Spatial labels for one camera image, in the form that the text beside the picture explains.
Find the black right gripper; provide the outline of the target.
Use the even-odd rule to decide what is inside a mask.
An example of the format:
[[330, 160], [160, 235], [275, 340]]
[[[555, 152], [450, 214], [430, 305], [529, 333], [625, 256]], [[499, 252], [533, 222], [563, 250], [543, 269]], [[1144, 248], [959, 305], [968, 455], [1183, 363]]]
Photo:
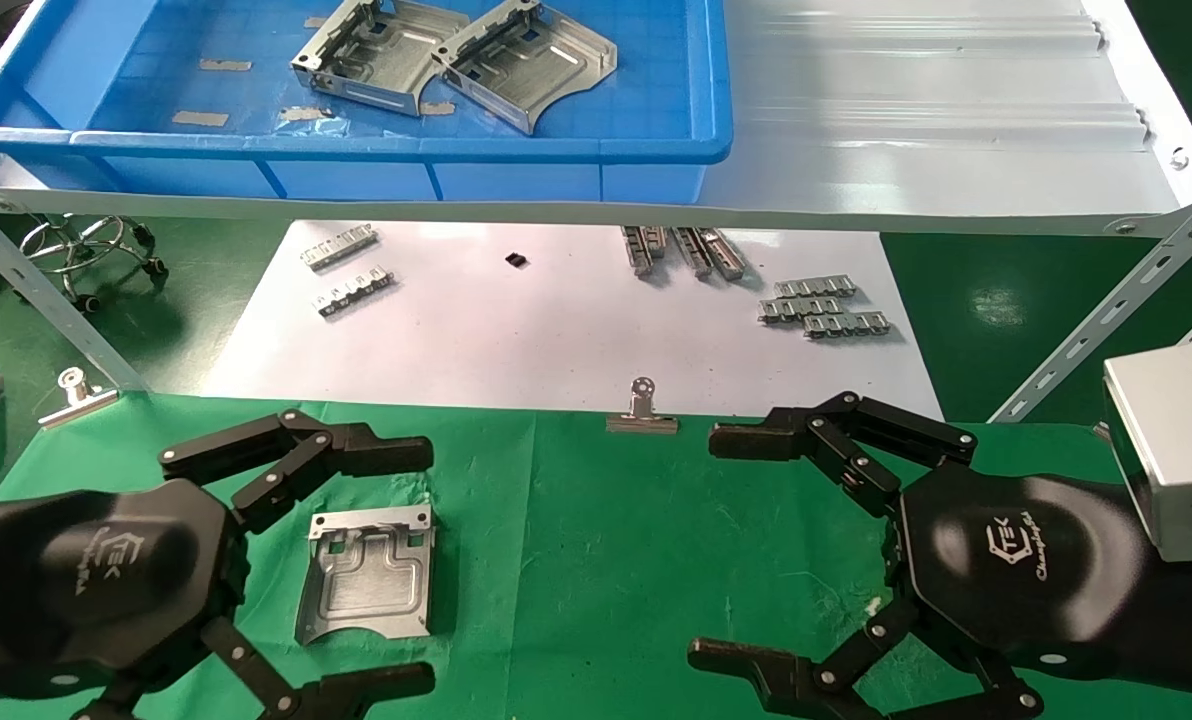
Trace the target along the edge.
[[[776, 715], [1036, 719], [1044, 700], [1002, 656], [1017, 664], [1116, 662], [1120, 614], [1155, 560], [1126, 488], [940, 466], [970, 464], [976, 447], [966, 430], [852, 391], [817, 406], [774, 406], [759, 423], [718, 423], [707, 436], [712, 457], [805, 459], [873, 519], [901, 510], [907, 581], [920, 601], [892, 600], [824, 662], [700, 637], [688, 665], [747, 679]], [[936, 470], [901, 496], [901, 480], [873, 448]], [[980, 693], [888, 714], [857, 693], [904, 639], [929, 639], [948, 625], [952, 659], [966, 662]]]

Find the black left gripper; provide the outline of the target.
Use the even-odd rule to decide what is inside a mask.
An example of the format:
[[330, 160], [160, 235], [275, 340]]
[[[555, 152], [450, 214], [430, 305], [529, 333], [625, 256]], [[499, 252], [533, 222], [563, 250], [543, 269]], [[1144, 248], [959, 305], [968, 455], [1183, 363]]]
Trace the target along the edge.
[[[170, 446], [160, 465], [167, 482], [143, 491], [0, 501], [2, 696], [101, 687], [74, 716], [134, 719], [145, 694], [207, 656], [257, 701], [259, 719], [364, 719], [377, 703], [432, 693], [427, 662], [294, 687], [230, 617], [249, 567], [241, 529], [271, 529], [337, 474], [432, 468], [432, 439], [377, 437], [364, 421], [288, 409]], [[232, 511], [199, 488], [250, 468], [257, 478], [232, 495]]]

